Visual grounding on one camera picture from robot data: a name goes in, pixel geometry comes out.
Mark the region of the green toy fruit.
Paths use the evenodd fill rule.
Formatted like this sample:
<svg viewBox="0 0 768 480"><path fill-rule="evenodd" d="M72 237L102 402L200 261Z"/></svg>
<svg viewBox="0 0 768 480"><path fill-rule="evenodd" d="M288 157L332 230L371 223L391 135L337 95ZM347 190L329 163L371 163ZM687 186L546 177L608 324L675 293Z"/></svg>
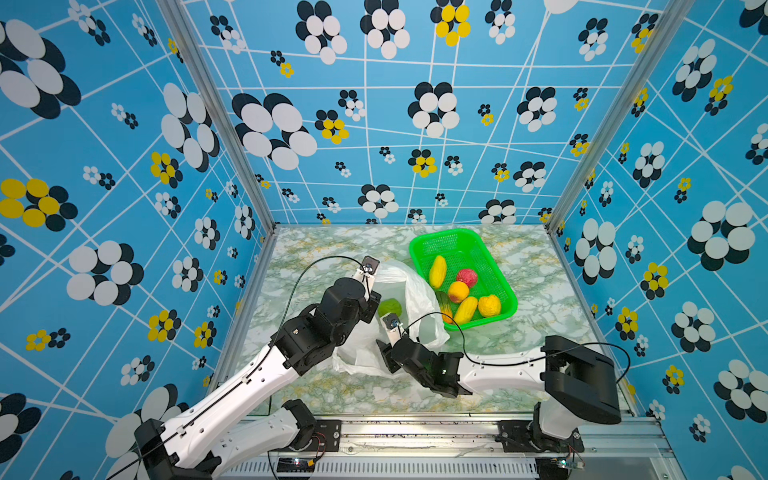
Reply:
<svg viewBox="0 0 768 480"><path fill-rule="evenodd" d="M377 313L380 318L385 318L390 314L394 314L398 318L401 318L403 315L403 308L397 299L391 298L380 302Z"/></svg>

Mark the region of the white plastic bag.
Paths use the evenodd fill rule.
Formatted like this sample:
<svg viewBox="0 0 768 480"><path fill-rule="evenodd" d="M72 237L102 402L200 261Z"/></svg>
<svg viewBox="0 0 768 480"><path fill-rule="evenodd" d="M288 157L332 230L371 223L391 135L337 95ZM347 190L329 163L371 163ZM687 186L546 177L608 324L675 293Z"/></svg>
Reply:
<svg viewBox="0 0 768 480"><path fill-rule="evenodd" d="M436 294L412 268L396 260L380 264L372 290L381 295L373 319L358 323L345 344L335 349L332 367L350 375L402 377L386 366L381 348L392 347L404 333L432 351L442 347L449 334Z"/></svg>

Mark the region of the orange toy mango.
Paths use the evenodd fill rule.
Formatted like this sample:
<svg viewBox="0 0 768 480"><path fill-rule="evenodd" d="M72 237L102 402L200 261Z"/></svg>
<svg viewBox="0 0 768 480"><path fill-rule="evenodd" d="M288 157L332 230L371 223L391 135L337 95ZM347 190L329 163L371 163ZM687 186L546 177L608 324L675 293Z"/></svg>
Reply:
<svg viewBox="0 0 768 480"><path fill-rule="evenodd" d="M443 322L448 325L455 325L452 308L453 302L450 300L448 294L443 291L438 291L436 293L436 298Z"/></svg>

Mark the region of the orange yellow toy fruit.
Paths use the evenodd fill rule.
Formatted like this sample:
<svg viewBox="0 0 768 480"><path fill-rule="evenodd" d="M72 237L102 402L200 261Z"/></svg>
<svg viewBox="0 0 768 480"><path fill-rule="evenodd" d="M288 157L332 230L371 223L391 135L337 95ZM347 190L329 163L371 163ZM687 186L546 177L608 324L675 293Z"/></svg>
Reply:
<svg viewBox="0 0 768 480"><path fill-rule="evenodd" d="M447 295L454 304L461 304L469 293L470 287L462 281L454 281L447 290Z"/></svg>

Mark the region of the wrinkled yellow toy fruit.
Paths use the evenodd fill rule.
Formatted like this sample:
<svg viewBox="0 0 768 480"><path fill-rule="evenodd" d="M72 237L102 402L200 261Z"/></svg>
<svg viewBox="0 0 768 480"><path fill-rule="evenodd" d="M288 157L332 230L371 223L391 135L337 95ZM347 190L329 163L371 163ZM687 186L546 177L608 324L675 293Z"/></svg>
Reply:
<svg viewBox="0 0 768 480"><path fill-rule="evenodd" d="M495 317L502 311L501 300L496 295L481 297L478 301L477 310L483 318Z"/></svg>

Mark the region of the long yellow toy mango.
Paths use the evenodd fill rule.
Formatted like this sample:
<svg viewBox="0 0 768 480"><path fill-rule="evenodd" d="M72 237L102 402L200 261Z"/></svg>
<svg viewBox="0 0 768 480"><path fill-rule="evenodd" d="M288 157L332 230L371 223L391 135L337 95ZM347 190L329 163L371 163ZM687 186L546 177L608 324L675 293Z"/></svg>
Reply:
<svg viewBox="0 0 768 480"><path fill-rule="evenodd" d="M437 255L431 265L428 273L428 283L435 289L439 290L447 275L447 261L442 255Z"/></svg>

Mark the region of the pink toy fruit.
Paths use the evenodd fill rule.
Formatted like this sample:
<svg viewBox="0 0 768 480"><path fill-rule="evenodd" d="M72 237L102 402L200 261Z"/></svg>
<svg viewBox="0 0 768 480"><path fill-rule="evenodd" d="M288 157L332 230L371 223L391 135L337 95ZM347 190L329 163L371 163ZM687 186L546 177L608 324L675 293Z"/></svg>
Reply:
<svg viewBox="0 0 768 480"><path fill-rule="evenodd" d="M464 283L468 288L473 288L478 280L478 274L471 268L461 269L456 275L456 281Z"/></svg>

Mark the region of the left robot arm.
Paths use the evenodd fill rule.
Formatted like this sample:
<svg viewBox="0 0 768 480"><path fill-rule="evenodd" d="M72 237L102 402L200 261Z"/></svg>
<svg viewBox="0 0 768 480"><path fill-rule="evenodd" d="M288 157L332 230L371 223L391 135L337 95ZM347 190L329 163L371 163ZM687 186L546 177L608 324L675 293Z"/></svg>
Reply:
<svg viewBox="0 0 768 480"><path fill-rule="evenodd" d="M125 479L216 479L232 467L312 436L315 418L290 400L266 418L240 422L269 397L329 359L359 322L372 320L381 296L375 276L358 270L327 288L321 301L285 321L270 342L203 400L167 420L148 418L134 431L136 455L108 474Z"/></svg>

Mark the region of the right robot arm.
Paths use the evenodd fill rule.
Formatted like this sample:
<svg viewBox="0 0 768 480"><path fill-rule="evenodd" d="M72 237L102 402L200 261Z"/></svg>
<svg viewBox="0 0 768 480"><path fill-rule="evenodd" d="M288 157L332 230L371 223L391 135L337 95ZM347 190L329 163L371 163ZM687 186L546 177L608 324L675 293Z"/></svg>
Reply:
<svg viewBox="0 0 768 480"><path fill-rule="evenodd" d="M590 343L550 335L538 349L474 358L463 352L433 352L406 335L379 340L377 346L390 372L403 371L447 398L499 389L546 393L529 424L514 421L500 429L502 441L514 451L581 452L581 426L622 421L614 362Z"/></svg>

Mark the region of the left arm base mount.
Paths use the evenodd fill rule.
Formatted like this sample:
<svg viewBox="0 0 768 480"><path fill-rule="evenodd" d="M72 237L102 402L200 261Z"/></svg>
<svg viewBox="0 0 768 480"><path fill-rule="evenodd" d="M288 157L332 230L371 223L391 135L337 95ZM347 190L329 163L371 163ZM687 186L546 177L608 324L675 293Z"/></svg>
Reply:
<svg viewBox="0 0 768 480"><path fill-rule="evenodd" d="M285 450L293 452L338 452L342 433L342 421L319 419L309 430L302 430Z"/></svg>

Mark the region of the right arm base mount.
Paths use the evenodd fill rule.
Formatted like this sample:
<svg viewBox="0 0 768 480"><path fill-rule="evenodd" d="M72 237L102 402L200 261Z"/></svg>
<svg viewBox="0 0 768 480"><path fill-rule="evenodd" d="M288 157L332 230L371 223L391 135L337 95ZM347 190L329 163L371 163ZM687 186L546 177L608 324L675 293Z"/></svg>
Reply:
<svg viewBox="0 0 768 480"><path fill-rule="evenodd" d="M584 444L576 438L575 431L567 439L558 439L543 434L533 421L504 420L497 423L498 434L495 441L500 443L507 453L582 453Z"/></svg>

